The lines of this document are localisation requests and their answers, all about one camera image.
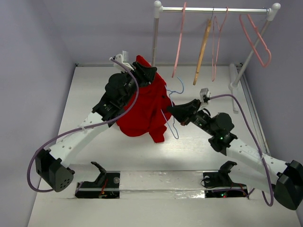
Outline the blue wire hanger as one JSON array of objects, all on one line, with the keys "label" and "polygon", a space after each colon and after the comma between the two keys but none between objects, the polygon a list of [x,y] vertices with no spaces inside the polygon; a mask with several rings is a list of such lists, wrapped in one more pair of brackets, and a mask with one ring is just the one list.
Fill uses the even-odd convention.
[{"label": "blue wire hanger", "polygon": [[[174,102],[173,102],[173,100],[171,99],[171,95],[172,95],[172,94],[181,95],[181,94],[184,93],[184,90],[185,90],[185,86],[184,86],[184,83],[183,83],[182,79],[179,78],[179,77],[177,77],[177,79],[179,80],[179,82],[180,82],[181,85],[182,85],[182,90],[181,90],[181,91],[170,90],[170,89],[168,89],[168,87],[165,85],[165,89],[166,89],[166,91],[169,93],[169,94],[168,94],[168,98],[169,98],[169,100],[170,100],[171,107],[174,106]],[[169,124],[169,121],[168,121],[168,119],[167,119],[167,117],[165,116],[165,114],[164,114],[164,112],[163,112],[162,110],[161,110],[161,113],[162,113],[162,115],[163,115],[163,117],[164,117],[164,119],[165,119],[165,121],[166,121],[166,125],[168,126],[168,128],[169,128],[169,130],[170,130],[172,136],[173,136],[176,140],[178,140],[178,139],[179,139],[179,133],[178,133],[177,128],[175,127],[175,117],[173,117],[173,123],[172,123],[172,125],[170,125],[170,124]]]}]

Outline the red t shirt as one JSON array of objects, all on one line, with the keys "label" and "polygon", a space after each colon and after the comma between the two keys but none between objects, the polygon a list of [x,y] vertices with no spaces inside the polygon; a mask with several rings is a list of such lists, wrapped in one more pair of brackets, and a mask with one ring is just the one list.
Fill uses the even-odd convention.
[{"label": "red t shirt", "polygon": [[150,85],[139,88],[135,105],[116,123],[121,132],[129,137],[148,133],[155,143],[162,143],[167,130],[166,120],[171,118],[168,106],[171,106],[171,101],[167,95],[166,82],[156,73]]}]

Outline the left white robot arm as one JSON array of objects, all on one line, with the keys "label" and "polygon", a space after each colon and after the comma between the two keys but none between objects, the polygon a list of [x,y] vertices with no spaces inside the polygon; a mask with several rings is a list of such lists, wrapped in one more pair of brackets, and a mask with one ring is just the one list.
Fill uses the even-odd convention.
[{"label": "left white robot arm", "polygon": [[73,181],[75,172],[69,168],[76,156],[100,133],[109,129],[134,106],[139,88],[149,86],[156,77],[156,67],[138,62],[128,66],[115,62],[121,72],[109,77],[105,93],[78,128],[65,132],[52,145],[44,145],[35,157],[36,172],[51,187],[61,192]]}]

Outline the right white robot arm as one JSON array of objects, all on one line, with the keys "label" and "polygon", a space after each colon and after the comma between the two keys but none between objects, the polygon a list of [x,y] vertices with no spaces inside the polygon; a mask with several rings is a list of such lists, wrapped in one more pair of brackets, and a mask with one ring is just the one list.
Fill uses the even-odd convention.
[{"label": "right white robot arm", "polygon": [[201,101],[193,101],[169,106],[168,112],[183,126],[193,123],[211,137],[209,143],[213,150],[252,168],[225,169],[218,173],[222,185],[232,182],[243,183],[272,194],[282,206],[297,210],[303,201],[303,166],[293,160],[286,162],[259,152],[238,138],[231,131],[234,128],[227,113],[211,117],[208,110],[200,109]]}]

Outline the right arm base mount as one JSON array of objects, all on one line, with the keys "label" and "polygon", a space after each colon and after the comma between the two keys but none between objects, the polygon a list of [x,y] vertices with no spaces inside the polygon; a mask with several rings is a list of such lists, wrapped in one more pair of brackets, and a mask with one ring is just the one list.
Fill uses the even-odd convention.
[{"label": "right arm base mount", "polygon": [[247,198],[247,186],[234,183],[229,177],[237,163],[227,161],[215,172],[204,172],[200,184],[205,188],[205,198]]}]

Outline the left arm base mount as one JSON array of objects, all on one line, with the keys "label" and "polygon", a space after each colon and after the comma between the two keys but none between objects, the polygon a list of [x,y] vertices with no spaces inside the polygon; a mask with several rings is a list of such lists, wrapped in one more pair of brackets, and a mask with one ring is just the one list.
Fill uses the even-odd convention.
[{"label": "left arm base mount", "polygon": [[94,181],[77,183],[75,197],[78,199],[119,199],[120,171],[107,172],[99,163],[91,162],[99,170]]}]

